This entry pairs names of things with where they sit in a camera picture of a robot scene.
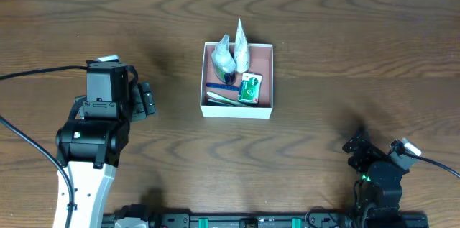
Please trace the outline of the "green toothbrush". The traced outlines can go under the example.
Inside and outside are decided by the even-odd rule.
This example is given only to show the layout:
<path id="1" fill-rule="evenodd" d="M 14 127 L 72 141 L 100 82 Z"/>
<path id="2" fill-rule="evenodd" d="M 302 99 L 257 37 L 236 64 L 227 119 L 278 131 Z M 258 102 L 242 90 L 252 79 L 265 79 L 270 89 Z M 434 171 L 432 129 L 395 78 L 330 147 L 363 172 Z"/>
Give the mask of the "green toothbrush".
<path id="1" fill-rule="evenodd" d="M 206 96 L 211 100 L 220 101 L 222 103 L 227 103 L 227 104 L 230 104 L 232 106 L 250 107 L 250 105 L 248 105 L 248 104 L 244 104 L 244 103 L 242 103 L 240 101 L 237 101 L 237 100 L 229 99 L 229 98 L 227 98 L 225 96 L 222 96 L 222 95 L 217 94 L 217 93 L 212 92 L 212 91 L 207 91 Z"/>

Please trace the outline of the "blue disposable razor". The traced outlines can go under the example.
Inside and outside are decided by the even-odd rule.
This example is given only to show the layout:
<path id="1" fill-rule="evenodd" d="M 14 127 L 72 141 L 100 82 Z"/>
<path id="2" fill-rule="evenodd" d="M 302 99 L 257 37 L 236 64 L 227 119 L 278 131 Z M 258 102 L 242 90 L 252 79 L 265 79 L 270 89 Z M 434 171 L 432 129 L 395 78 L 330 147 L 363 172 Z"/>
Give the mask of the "blue disposable razor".
<path id="1" fill-rule="evenodd" d="M 240 91 L 240 88 L 237 86 L 220 84 L 220 83 L 206 83 L 206 87 L 217 88 L 217 89 L 227 90 L 227 91 Z"/>

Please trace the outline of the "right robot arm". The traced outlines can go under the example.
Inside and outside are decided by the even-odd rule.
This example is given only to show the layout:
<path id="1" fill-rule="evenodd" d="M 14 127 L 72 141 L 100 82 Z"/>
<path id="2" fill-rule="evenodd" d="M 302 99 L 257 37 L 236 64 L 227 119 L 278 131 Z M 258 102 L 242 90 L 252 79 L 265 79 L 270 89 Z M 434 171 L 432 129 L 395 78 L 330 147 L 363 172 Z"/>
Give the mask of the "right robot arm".
<path id="1" fill-rule="evenodd" d="M 403 192 L 400 182 L 408 173 L 395 161 L 395 151 L 383 152 L 373 145 L 363 127 L 345 143 L 343 151 L 351 154 L 348 164 L 359 174 L 356 215 L 395 215 Z"/>

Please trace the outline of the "teal toothpaste tube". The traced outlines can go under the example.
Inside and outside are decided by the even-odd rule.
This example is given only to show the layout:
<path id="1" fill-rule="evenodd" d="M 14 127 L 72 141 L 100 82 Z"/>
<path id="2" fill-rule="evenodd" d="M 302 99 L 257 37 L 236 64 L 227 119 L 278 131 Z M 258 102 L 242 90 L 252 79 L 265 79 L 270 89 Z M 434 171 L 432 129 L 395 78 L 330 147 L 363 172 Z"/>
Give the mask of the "teal toothpaste tube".
<path id="1" fill-rule="evenodd" d="M 206 105 L 207 106 L 230 106 L 230 107 L 234 106 L 233 104 L 230 104 L 224 101 L 215 100 L 215 99 L 207 99 Z"/>

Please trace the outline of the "green white soap packet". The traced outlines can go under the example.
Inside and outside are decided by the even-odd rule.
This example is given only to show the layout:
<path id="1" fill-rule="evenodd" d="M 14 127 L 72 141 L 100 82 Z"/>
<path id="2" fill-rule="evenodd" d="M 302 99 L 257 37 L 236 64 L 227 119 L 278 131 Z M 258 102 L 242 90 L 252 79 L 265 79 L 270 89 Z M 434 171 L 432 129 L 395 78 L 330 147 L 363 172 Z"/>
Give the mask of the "green white soap packet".
<path id="1" fill-rule="evenodd" d="M 238 101 L 245 104 L 258 104 L 263 76 L 256 73 L 243 73 L 239 87 Z"/>

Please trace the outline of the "clear spray bottle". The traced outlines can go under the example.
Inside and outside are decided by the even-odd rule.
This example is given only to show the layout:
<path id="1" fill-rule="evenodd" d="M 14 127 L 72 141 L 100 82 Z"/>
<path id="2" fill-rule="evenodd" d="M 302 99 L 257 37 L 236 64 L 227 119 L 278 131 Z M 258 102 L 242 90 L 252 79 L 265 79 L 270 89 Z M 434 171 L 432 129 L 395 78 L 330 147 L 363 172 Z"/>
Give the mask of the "clear spray bottle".
<path id="1" fill-rule="evenodd" d="M 215 46 L 211 59 L 218 79 L 226 85 L 233 85 L 236 80 L 236 63 L 230 53 L 228 34 Z"/>

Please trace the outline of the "white cream tube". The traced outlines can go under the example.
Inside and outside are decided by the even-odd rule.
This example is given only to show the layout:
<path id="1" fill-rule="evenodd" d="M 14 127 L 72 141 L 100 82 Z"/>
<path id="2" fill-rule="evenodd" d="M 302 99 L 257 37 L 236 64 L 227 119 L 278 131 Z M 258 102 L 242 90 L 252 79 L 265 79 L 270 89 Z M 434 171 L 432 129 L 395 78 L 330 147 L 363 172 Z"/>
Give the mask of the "white cream tube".
<path id="1" fill-rule="evenodd" d="M 250 66 L 250 51 L 247 37 L 244 32 L 241 19 L 238 20 L 236 29 L 235 45 L 234 45 L 234 60 L 236 63 L 236 71 L 244 73 L 249 70 Z"/>

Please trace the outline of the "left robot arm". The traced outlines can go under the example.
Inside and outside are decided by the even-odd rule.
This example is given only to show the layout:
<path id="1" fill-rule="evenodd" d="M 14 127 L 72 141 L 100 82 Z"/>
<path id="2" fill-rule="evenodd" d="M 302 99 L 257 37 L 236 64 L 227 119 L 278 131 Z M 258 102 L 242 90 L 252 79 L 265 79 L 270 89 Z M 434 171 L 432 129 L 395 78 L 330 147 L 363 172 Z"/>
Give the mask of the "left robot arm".
<path id="1" fill-rule="evenodd" d="M 58 198 L 54 227 L 100 227 L 130 124 L 156 112 L 150 85 L 115 56 L 88 61 L 86 94 L 57 131 Z"/>

